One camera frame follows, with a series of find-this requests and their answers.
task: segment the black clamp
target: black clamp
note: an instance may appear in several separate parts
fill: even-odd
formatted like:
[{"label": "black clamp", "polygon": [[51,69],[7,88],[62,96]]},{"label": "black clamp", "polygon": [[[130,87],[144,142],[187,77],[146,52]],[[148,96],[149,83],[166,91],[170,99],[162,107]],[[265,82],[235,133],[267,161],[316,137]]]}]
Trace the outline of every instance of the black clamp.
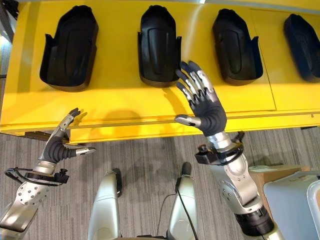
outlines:
[{"label": "black clamp", "polygon": [[24,176],[28,179],[43,180],[48,182],[54,182],[57,184],[66,184],[69,179],[69,176],[66,175],[66,172],[68,172],[67,169],[61,168],[60,172],[56,172],[54,176],[46,176],[38,174],[36,172],[27,172]]},{"label": "black clamp", "polygon": [[[238,135],[232,140],[235,143],[235,146],[224,152],[219,152],[216,149],[209,150],[208,147],[205,144],[203,144],[198,147],[199,152],[196,155],[194,155],[195,159],[199,164],[217,166],[228,165],[235,161],[238,157],[240,157],[241,154],[244,152],[244,145],[242,143],[243,137],[244,132],[239,132]],[[224,161],[226,158],[231,156],[234,156],[231,160]]]},{"label": "black clamp", "polygon": [[[28,171],[28,172],[23,176],[20,173],[20,171]],[[21,181],[23,180],[33,184],[57,187],[67,183],[69,179],[69,176],[66,175],[67,171],[68,171],[67,169],[61,168],[60,172],[56,172],[54,176],[48,176],[48,175],[39,174],[38,172],[35,172],[32,169],[15,167],[15,168],[7,169],[6,171],[4,171],[4,174],[20,184],[23,183]],[[53,182],[53,183],[40,182],[40,181],[34,181],[34,180],[42,180],[42,181]]]}]

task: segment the black rubber palm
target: black rubber palm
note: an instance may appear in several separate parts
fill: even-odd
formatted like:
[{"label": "black rubber palm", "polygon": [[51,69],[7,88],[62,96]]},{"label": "black rubber palm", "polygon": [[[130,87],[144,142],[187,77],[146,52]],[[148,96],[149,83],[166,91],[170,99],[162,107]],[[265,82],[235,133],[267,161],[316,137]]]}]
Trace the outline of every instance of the black rubber palm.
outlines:
[{"label": "black rubber palm", "polygon": [[190,78],[181,70],[176,70],[178,77],[187,85],[186,87],[178,82],[177,87],[185,95],[195,117],[180,114],[174,120],[200,129],[206,137],[223,132],[227,116],[210,80],[202,69],[192,61],[189,61],[188,64],[182,61],[180,66]]}]

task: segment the yellow tabletop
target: yellow tabletop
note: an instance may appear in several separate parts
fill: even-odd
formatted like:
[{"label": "yellow tabletop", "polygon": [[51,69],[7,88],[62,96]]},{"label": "yellow tabletop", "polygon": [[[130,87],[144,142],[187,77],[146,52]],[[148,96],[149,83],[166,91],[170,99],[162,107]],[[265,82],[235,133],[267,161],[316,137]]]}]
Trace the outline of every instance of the yellow tabletop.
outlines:
[{"label": "yellow tabletop", "polygon": [[[91,81],[82,92],[59,91],[39,77],[45,34],[54,36],[60,17],[83,4],[92,8],[99,25]],[[181,58],[197,62],[210,77],[227,112],[227,131],[320,125],[320,83],[300,78],[284,37],[290,12],[211,3],[71,0],[21,4],[0,130],[49,130],[79,107],[84,114],[70,126],[75,143],[199,134],[173,123],[177,114],[192,114],[176,87],[155,88],[140,80],[137,32],[152,4],[165,6],[174,17],[182,36]],[[220,75],[212,25],[222,8],[235,10],[250,36],[259,36],[263,76],[245,86],[231,86]],[[320,16],[302,16],[319,34]]]},{"label": "yellow tabletop", "polygon": [[[55,34],[60,17],[74,5],[92,8],[99,25],[91,81],[83,92],[63,92],[39,77],[45,33]],[[137,32],[149,1],[42,1],[20,10],[8,70],[1,130],[21,131],[53,127],[75,107],[87,115],[80,127],[115,123],[172,121],[176,114],[191,114],[176,88],[155,88],[139,77]],[[176,21],[182,36],[182,59],[200,64],[211,78],[228,113],[275,110],[267,74],[245,86],[226,84],[220,75],[212,25],[227,5],[161,2]],[[247,7],[232,7],[246,21],[252,37],[254,23]]]}]

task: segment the black joint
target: black joint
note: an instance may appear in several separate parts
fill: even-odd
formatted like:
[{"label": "black joint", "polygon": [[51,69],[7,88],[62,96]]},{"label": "black joint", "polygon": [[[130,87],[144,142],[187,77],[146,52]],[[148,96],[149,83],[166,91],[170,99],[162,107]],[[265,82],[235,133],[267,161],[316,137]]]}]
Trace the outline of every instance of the black joint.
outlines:
[{"label": "black joint", "polygon": [[76,150],[65,147],[62,143],[62,139],[58,136],[54,136],[47,143],[44,150],[44,159],[51,163],[58,163],[64,159],[75,157]]},{"label": "black joint", "polygon": [[235,218],[243,233],[252,237],[268,234],[275,227],[274,222],[264,206],[248,214],[235,214]]}]

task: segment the robotic arm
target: robotic arm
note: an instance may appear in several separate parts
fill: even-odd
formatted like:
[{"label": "robotic arm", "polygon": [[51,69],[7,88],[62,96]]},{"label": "robotic arm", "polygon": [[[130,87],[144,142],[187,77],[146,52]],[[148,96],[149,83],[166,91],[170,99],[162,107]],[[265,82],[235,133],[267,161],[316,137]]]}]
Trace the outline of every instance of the robotic arm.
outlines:
[{"label": "robotic arm", "polygon": [[[45,144],[41,156],[33,169],[9,168],[5,174],[21,185],[14,202],[10,203],[0,215],[0,240],[19,240],[26,234],[42,202],[47,198],[50,188],[67,183],[67,170],[61,169],[54,174],[58,162],[93,153],[93,147],[67,148],[63,145],[66,129],[80,114],[73,109],[60,122]],[[23,176],[20,171],[27,171]]]},{"label": "robotic arm", "polygon": [[177,83],[194,113],[177,115],[175,121],[200,129],[208,146],[198,147],[195,155],[200,164],[209,165],[246,240],[284,240],[278,226],[270,218],[248,172],[241,136],[230,139],[225,133],[227,117],[206,74],[194,62],[181,62],[176,74],[185,84]]}]

